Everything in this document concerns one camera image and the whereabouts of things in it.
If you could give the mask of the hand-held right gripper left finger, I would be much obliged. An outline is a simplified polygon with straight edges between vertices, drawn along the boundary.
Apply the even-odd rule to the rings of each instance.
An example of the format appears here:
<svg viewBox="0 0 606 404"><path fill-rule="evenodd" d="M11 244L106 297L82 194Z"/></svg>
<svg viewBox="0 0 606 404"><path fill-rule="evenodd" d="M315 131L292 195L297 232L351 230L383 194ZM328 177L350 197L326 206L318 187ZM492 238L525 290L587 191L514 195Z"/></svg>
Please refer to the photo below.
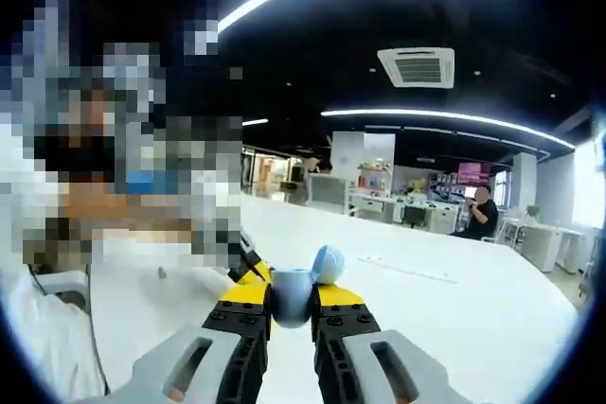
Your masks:
<svg viewBox="0 0 606 404"><path fill-rule="evenodd" d="M267 369L269 287L219 299L140 297L106 329L106 379L116 403L254 403Z"/></svg>

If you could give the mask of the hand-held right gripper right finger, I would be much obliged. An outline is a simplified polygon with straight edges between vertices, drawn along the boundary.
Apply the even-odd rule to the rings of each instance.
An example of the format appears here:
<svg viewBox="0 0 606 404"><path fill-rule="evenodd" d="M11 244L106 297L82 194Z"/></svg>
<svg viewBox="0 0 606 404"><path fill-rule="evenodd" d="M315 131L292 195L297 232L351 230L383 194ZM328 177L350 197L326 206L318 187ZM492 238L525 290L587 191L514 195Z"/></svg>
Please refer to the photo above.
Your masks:
<svg viewBox="0 0 606 404"><path fill-rule="evenodd" d="M312 292L314 371L326 403L467 403L446 368L399 331L380 329L357 294Z"/></svg>

